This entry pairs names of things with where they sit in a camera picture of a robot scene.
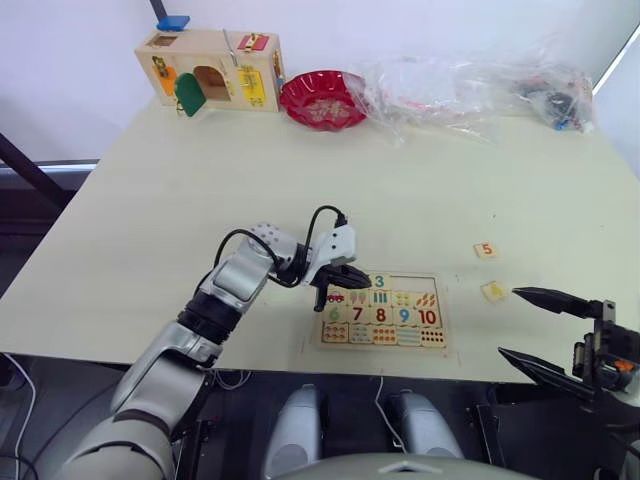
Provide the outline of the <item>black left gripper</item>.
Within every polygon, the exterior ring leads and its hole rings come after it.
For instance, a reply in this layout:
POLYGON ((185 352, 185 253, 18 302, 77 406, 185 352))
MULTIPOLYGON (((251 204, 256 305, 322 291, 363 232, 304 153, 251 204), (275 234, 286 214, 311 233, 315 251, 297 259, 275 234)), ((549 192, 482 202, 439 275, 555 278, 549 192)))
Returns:
MULTIPOLYGON (((342 266, 342 274, 346 278, 343 287, 350 290, 368 289, 371 287, 369 276, 351 265, 342 266)), ((313 287, 316 289, 314 310, 323 311, 327 303, 329 286, 340 280, 340 267, 321 267, 313 278, 313 287)))

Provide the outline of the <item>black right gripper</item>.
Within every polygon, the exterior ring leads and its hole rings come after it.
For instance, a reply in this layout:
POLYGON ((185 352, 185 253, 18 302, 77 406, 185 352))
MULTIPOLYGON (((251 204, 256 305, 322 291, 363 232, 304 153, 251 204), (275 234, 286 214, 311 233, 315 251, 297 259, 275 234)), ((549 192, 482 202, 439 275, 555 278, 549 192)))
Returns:
POLYGON ((537 385, 579 400, 594 400, 595 390, 613 396, 639 395, 639 333, 616 323, 614 302, 540 287, 517 287, 512 293, 552 313, 592 319, 593 329, 574 345, 572 373, 583 382, 538 357, 499 347, 508 363, 537 385))

